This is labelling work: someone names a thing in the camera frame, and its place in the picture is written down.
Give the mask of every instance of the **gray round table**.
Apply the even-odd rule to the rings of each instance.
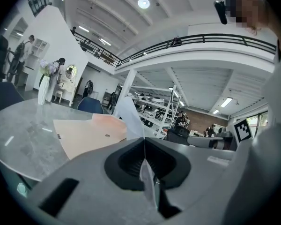
[[[0,161],[27,178],[42,181],[69,159],[53,120],[89,120],[92,113],[26,100],[0,111]]]

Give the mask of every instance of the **backpack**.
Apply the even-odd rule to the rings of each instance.
[[[92,81],[89,82],[88,94],[91,94],[93,91],[94,84]]]
[[[25,44],[26,43],[23,43],[21,42],[16,50],[15,50],[15,58],[21,58],[23,55],[24,55],[24,49],[25,49]]]

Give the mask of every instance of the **mirror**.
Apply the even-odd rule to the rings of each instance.
[[[70,65],[66,69],[66,77],[67,78],[73,78],[76,76],[77,68],[75,65]]]

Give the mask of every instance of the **window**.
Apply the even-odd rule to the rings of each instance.
[[[262,113],[260,115],[260,123],[259,123],[260,127],[266,127],[267,126],[267,116],[268,116],[267,112]]]
[[[250,128],[251,128],[253,137],[255,136],[255,133],[256,133],[256,130],[257,130],[258,116],[259,116],[259,114],[247,118],[247,121],[248,121],[249,126],[250,126]]]

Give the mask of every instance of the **brick wall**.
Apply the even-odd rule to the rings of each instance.
[[[190,124],[188,125],[188,130],[195,130],[199,133],[203,133],[207,127],[210,127],[212,124],[218,124],[226,127],[228,125],[228,121],[220,118],[216,118],[210,115],[206,115],[199,112],[194,112],[187,109],[182,109],[185,113],[187,113],[188,119],[190,120]]]

